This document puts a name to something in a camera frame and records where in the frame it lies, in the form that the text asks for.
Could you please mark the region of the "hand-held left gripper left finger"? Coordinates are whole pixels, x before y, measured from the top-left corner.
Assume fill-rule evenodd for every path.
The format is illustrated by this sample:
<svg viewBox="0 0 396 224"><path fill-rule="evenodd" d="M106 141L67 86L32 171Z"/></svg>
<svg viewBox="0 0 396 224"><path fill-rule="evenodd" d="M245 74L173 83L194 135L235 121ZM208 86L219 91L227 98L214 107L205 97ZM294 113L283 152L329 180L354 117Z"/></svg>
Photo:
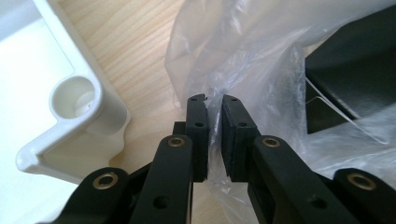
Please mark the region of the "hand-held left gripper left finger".
<svg viewBox="0 0 396 224"><path fill-rule="evenodd" d="M208 115L205 95L197 94L188 99L185 133L193 143L193 181L204 182L208 163Z"/></svg>

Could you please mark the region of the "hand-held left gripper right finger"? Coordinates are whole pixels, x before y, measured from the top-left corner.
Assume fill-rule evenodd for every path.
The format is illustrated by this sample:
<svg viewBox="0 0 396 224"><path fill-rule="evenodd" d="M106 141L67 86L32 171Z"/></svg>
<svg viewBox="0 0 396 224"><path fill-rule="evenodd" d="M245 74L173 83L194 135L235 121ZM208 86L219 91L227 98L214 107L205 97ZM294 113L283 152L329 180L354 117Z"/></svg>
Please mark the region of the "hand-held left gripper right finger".
<svg viewBox="0 0 396 224"><path fill-rule="evenodd" d="M221 103L221 155L233 182L248 181L248 148L260 134L243 103L224 95Z"/></svg>

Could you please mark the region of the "clear plastic smiley bag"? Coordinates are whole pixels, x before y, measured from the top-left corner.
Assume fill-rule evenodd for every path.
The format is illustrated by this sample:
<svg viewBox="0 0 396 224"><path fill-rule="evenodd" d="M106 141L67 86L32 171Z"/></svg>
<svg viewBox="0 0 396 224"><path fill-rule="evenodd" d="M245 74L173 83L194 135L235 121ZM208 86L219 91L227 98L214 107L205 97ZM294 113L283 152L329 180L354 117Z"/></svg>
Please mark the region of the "clear plastic smiley bag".
<svg viewBox="0 0 396 224"><path fill-rule="evenodd" d="M185 0L173 26L165 67L181 105L206 95L206 186L228 224L258 224L247 185L225 174L220 159L220 102L242 100L265 134L278 136L316 172L349 166L396 188L396 105L367 119L307 134L304 59L341 26L396 5L396 0Z"/></svg>

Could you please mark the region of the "black box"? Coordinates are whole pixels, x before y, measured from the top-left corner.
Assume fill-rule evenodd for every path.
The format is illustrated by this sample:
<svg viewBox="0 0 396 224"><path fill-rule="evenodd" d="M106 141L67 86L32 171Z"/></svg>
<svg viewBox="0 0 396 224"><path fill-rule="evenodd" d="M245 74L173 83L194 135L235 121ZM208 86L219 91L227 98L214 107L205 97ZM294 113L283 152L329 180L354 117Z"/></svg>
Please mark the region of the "black box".
<svg viewBox="0 0 396 224"><path fill-rule="evenodd" d="M396 103L396 4L335 32L305 59L307 131Z"/></svg>

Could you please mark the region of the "white plastic tray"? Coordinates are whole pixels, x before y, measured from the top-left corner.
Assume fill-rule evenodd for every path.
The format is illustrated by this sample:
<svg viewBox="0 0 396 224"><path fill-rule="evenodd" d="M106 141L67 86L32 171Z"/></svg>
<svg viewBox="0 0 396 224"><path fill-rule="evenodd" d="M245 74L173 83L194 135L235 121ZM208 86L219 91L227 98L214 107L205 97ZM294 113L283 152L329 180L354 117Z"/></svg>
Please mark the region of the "white plastic tray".
<svg viewBox="0 0 396 224"><path fill-rule="evenodd" d="M0 0L0 224L55 219L130 119L60 0Z"/></svg>

